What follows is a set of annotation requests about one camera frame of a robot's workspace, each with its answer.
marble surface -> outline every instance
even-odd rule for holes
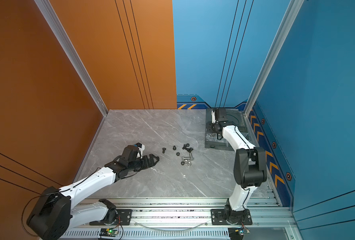
[[[90,197],[230,197],[235,187],[235,153],[206,149],[205,110],[110,110],[79,179],[121,155],[124,147],[140,142],[144,155],[159,156],[156,166],[104,187]],[[182,166],[189,156],[183,144],[194,148],[191,166]],[[263,183],[253,197],[263,197],[269,189]]]

diagonal black stripe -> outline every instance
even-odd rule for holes
[[[355,219],[352,220],[347,220],[347,221],[342,221],[342,222],[335,222],[335,223],[330,223],[330,224],[324,224],[324,225],[320,225],[320,226],[316,226],[316,227],[308,227],[308,228],[303,228],[303,229],[299,229],[301,230],[306,230],[306,229],[311,229],[311,228],[317,228],[317,227],[325,227],[325,226],[329,226],[329,225],[334,225],[334,224],[339,224],[339,223],[345,223],[345,222],[353,222],[355,221]]]
[[[231,28],[231,34],[229,35],[227,52],[225,53],[225,59],[224,59],[224,65],[223,65],[223,70],[222,70],[222,76],[220,77],[219,89],[217,90],[217,96],[216,96],[215,108],[216,108],[216,104],[217,104],[217,99],[218,99],[218,97],[219,97],[220,86],[221,86],[221,84],[222,84],[223,72],[224,72],[224,67],[225,67],[225,60],[227,60],[228,48],[229,48],[229,43],[231,42],[231,36],[232,36],[232,30],[233,30],[233,24],[235,23],[235,18],[236,18],[236,12],[237,12],[237,6],[238,6],[238,5],[239,5],[239,0],[237,0],[236,10],[235,10],[235,16],[233,17],[232,28]]]
[[[330,212],[326,212],[324,214],[330,214],[332,212],[337,212],[337,211],[344,210],[344,209],[349,209],[349,208],[352,208],[352,207],[355,207],[355,205],[352,205],[352,206],[349,206],[349,207],[344,207],[342,209],[333,210],[333,211],[330,211]],[[300,220],[296,220],[296,222],[303,221],[303,220],[306,220],[306,219],[309,219],[309,218],[313,218],[313,217],[319,217],[319,216],[324,215],[324,214],[319,214],[319,215],[315,215],[315,216],[312,216],[312,217],[303,218],[303,219],[300,219]]]
[[[235,72],[235,68],[236,68],[236,64],[237,64],[237,59],[239,58],[240,48],[242,47],[242,43],[243,43],[243,39],[244,39],[245,30],[247,29],[247,24],[248,24],[249,16],[251,15],[251,10],[252,10],[252,6],[253,6],[253,1],[254,1],[254,0],[252,0],[250,13],[248,14],[247,23],[245,24],[245,28],[244,28],[244,33],[243,33],[243,37],[242,37],[242,42],[240,43],[239,52],[237,53],[235,65],[234,65],[234,67],[233,67],[231,80],[229,81],[228,90],[227,90],[227,95],[225,96],[223,108],[224,108],[224,106],[225,106],[225,101],[227,100],[227,97],[228,97],[229,87],[231,86],[231,82],[232,82],[232,78],[233,78],[233,73]]]
[[[31,169],[31,168],[29,168],[29,167],[27,167],[27,166],[25,166],[25,165],[19,163],[18,161],[15,161],[15,160],[13,160],[13,159],[10,158],[10,157],[5,156],[5,155],[2,154],[1,152],[0,152],[0,155],[2,155],[2,156],[4,156],[4,157],[8,158],[9,160],[12,160],[12,161],[16,162],[17,164],[20,164],[21,166],[23,166],[23,167],[25,167],[25,168],[28,168],[29,170],[31,170],[31,171],[33,171],[33,172],[36,172],[35,170],[33,170],[33,169]],[[39,174],[40,176],[45,177],[46,179],[51,180],[52,182],[55,182],[54,180],[50,179],[49,177],[46,177],[46,176],[44,176],[44,175],[42,175],[42,174],[40,174],[40,173],[38,173],[38,172],[36,172],[36,173]]]
[[[220,106],[221,106],[221,104],[222,104],[223,95],[224,95],[224,90],[225,90],[225,85],[227,84],[227,78],[228,78],[228,74],[229,74],[229,69],[231,68],[231,63],[232,63],[233,53],[235,52],[235,46],[236,46],[236,42],[237,42],[237,36],[239,35],[240,25],[242,24],[242,19],[243,19],[244,10],[245,10],[245,4],[246,4],[246,3],[247,3],[247,0],[245,0],[245,3],[244,3],[244,8],[243,8],[243,13],[242,13],[242,18],[240,18],[239,29],[237,30],[235,44],[233,45],[233,50],[232,50],[232,55],[231,55],[231,61],[229,62],[227,76],[225,77],[225,83],[224,83],[224,88],[223,88],[222,98],[220,99],[220,104],[219,104],[219,107],[220,107]]]
[[[133,7],[132,7],[132,1],[131,1],[131,0],[129,0],[129,2],[131,3],[131,9],[132,9],[133,21],[135,22],[135,28],[136,28],[136,34],[137,34],[137,40],[139,41],[140,53],[141,53],[141,58],[143,59],[144,71],[146,72],[146,79],[147,79],[147,84],[148,84],[149,97],[151,98],[152,108],[154,109],[154,107],[153,107],[153,101],[152,101],[151,89],[150,89],[150,87],[149,87],[149,82],[148,82],[148,76],[147,76],[146,64],[144,63],[144,57],[143,57],[143,51],[141,50],[140,39],[139,39],[139,33],[137,32],[137,26],[136,26],[135,14],[134,14],[134,12],[133,12]]]
[[[22,176],[22,177],[24,177],[24,178],[26,178],[26,179],[28,179],[28,180],[31,180],[32,182],[36,182],[35,180],[32,180],[32,179],[30,179],[30,178],[28,178],[28,177],[26,177],[26,176],[23,176],[23,175],[21,175],[21,174],[19,174],[19,173],[17,173],[17,172],[14,172],[14,171],[12,171],[12,170],[6,168],[6,167],[3,167],[3,166],[1,166],[1,165],[0,165],[0,167],[6,169],[6,170],[8,170],[8,171],[11,171],[11,172],[13,172],[13,173],[15,173],[15,174],[17,174],[17,175],[19,175],[19,176]],[[46,185],[43,185],[43,184],[41,184],[41,183],[39,183],[39,182],[36,182],[36,183],[37,183],[37,184],[40,184],[40,185],[42,185],[42,186],[44,186],[44,187],[47,187]]]
[[[12,182],[9,182],[9,181],[4,180],[4,179],[1,179],[1,178],[0,178],[0,180],[2,180],[2,181],[4,181],[4,182],[7,182],[7,183],[10,183],[10,184],[12,184],[12,185],[15,185],[15,186],[21,187],[22,189],[25,189],[25,190],[28,190],[28,191],[31,191],[31,192],[34,192],[34,193],[37,193],[37,194],[39,194],[39,195],[40,195],[40,193],[35,192],[35,191],[32,191],[31,189],[28,189],[28,188],[22,187],[22,186],[20,186],[20,185],[14,184],[14,183],[12,183]]]
[[[128,22],[128,26],[129,26],[129,32],[130,32],[131,38],[132,38],[133,49],[135,50],[137,65],[139,66],[140,77],[141,77],[141,81],[143,82],[144,93],[145,93],[145,95],[146,95],[147,105],[148,105],[148,109],[149,109],[149,103],[148,103],[148,97],[147,97],[146,87],[144,86],[143,75],[141,74],[141,69],[140,69],[140,64],[139,64],[139,58],[137,57],[135,42],[133,41],[133,36],[132,36],[132,31],[131,31],[131,25],[129,24],[128,15],[127,15],[127,10],[126,10],[126,5],[124,4],[124,0],[123,0],[123,5],[124,5],[124,11],[126,12],[127,22]]]
[[[308,206],[308,207],[304,207],[304,208],[302,208],[302,209],[299,209],[299,210],[296,210],[296,211],[293,211],[293,212],[298,212],[298,211],[300,211],[300,210],[307,209],[307,208],[309,208],[309,207],[313,207],[314,205],[318,205],[318,204],[320,204],[320,203],[327,202],[327,201],[329,201],[329,200],[332,200],[332,199],[335,199],[335,198],[338,198],[338,197],[344,196],[344,195],[346,195],[346,194],[350,194],[350,193],[352,193],[352,192],[355,192],[355,190],[352,190],[352,191],[350,191],[350,192],[346,192],[346,193],[341,194],[341,195],[338,195],[338,196],[336,196],[336,197],[332,197],[332,198],[330,198],[330,199],[327,199],[327,200],[324,200],[324,201],[318,202],[317,204],[312,204],[312,205],[310,205],[310,206]]]
[[[122,29],[123,29],[124,38],[126,39],[127,48],[128,48],[128,52],[129,52],[129,57],[131,58],[131,62],[132,62],[133,71],[134,71],[134,73],[135,73],[135,77],[136,77],[136,81],[137,81],[137,86],[139,87],[139,92],[140,92],[140,96],[141,96],[141,101],[143,102],[143,107],[144,107],[144,109],[145,109],[145,108],[146,108],[146,106],[144,105],[143,96],[141,95],[141,90],[140,90],[139,80],[137,79],[137,75],[136,75],[136,71],[135,71],[135,66],[133,65],[133,61],[132,61],[131,52],[130,52],[130,50],[129,50],[129,45],[128,45],[128,42],[127,42],[127,36],[126,36],[125,31],[124,31],[123,22],[121,21],[120,12],[119,12],[119,8],[117,7],[117,2],[116,2],[116,0],[115,0],[115,4],[116,4],[116,8],[117,8],[117,13],[119,14],[119,19],[120,19],[121,27],[122,27]]]

robotic arm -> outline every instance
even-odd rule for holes
[[[228,121],[225,108],[212,110],[211,127],[214,132],[221,134],[236,152],[233,166],[236,186],[224,207],[224,214],[229,224],[238,224],[247,215],[247,203],[253,191],[267,180],[265,151],[250,143],[235,123]]]
[[[43,191],[27,219],[27,225],[43,240],[56,240],[66,230],[93,221],[113,223],[117,218],[116,206],[107,199],[76,207],[97,190],[127,178],[130,171],[139,172],[153,167],[159,157],[143,156],[144,145],[137,143],[124,148],[122,155],[90,176],[68,186]]]

blue wall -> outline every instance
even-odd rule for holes
[[[334,224],[355,219],[339,210],[355,205],[355,1],[304,1],[258,104],[293,170],[305,240],[355,238],[355,221]]]
[[[221,101],[222,107],[235,107],[249,97],[289,0],[254,0],[253,6],[252,0],[240,0],[235,16],[237,3],[173,0],[177,94],[199,95],[214,107],[225,62],[216,106]]]

orange wall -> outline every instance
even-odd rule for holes
[[[108,109],[175,109],[172,0],[50,0]]]
[[[35,2],[0,0],[0,152],[68,185],[101,119]],[[60,186],[1,155],[0,165],[45,186]],[[1,179],[38,193],[46,188],[1,166]],[[0,239],[37,239],[20,226],[21,211],[34,196],[0,180]]]

